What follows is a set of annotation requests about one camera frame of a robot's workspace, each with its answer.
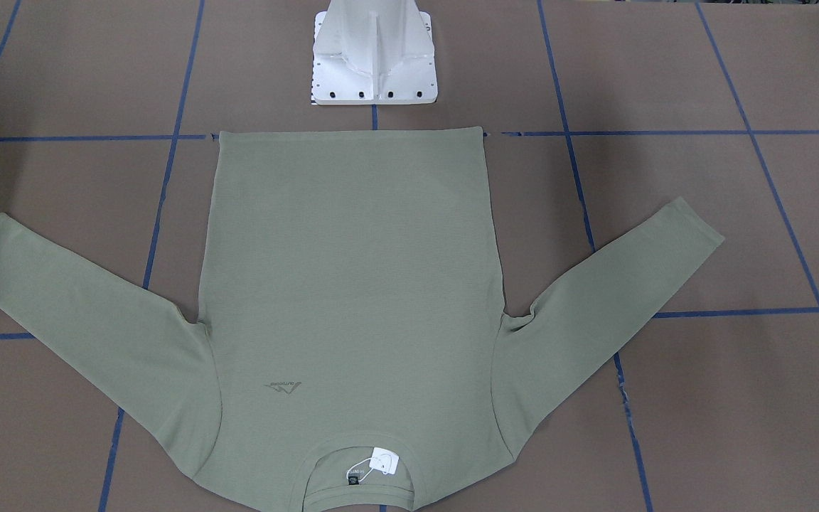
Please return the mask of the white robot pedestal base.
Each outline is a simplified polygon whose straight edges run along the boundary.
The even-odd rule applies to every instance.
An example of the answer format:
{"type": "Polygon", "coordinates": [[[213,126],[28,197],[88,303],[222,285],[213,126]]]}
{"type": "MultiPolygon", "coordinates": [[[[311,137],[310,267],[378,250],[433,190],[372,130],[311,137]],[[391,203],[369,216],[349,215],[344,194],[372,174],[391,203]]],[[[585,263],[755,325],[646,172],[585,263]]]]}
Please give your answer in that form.
{"type": "Polygon", "coordinates": [[[437,101],[432,17],[415,1],[331,1],[315,14],[310,101],[412,106],[437,101]]]}

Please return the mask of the olive green long-sleeve shirt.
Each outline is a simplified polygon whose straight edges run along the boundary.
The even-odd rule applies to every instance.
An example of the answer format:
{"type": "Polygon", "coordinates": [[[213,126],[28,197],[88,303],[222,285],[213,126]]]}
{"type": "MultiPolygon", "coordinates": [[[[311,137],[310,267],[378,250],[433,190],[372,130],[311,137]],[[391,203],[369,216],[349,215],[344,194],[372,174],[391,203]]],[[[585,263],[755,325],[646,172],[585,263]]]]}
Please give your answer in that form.
{"type": "Polygon", "coordinates": [[[0,309],[222,498],[417,510],[513,464],[723,242],[676,198],[510,316],[480,127],[222,132],[195,323],[4,213],[0,309]]]}

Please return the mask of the white paper hang tag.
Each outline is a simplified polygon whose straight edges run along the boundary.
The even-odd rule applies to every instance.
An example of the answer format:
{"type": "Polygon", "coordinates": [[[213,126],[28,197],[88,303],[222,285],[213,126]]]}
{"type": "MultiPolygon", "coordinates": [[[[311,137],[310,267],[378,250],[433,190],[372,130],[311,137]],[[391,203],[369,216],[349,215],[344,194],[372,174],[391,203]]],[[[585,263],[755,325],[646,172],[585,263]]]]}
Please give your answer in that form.
{"type": "Polygon", "coordinates": [[[389,476],[390,474],[397,473],[399,463],[399,454],[389,449],[374,447],[370,460],[368,460],[368,467],[370,467],[371,471],[380,472],[389,476]]]}

